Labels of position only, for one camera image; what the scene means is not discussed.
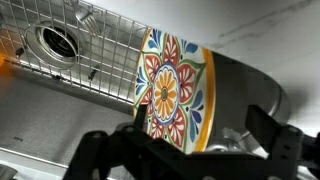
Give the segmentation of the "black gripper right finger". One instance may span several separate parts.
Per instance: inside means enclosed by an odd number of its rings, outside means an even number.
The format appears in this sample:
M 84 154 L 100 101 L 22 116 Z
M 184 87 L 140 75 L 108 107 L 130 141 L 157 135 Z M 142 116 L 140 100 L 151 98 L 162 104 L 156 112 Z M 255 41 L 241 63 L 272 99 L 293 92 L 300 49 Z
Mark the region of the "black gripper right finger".
M 257 105 L 249 105 L 245 127 L 271 156 L 292 157 L 292 135 L 289 126 L 281 125 Z

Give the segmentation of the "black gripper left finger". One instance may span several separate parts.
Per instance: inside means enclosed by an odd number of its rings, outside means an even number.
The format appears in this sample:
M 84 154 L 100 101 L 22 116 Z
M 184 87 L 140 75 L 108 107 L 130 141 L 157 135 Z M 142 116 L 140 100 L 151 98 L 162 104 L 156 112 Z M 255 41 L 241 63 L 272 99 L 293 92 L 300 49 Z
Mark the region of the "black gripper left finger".
M 145 118 L 147 114 L 147 106 L 146 105 L 140 105 L 137 110 L 137 114 L 135 116 L 133 128 L 135 131 L 142 131 Z

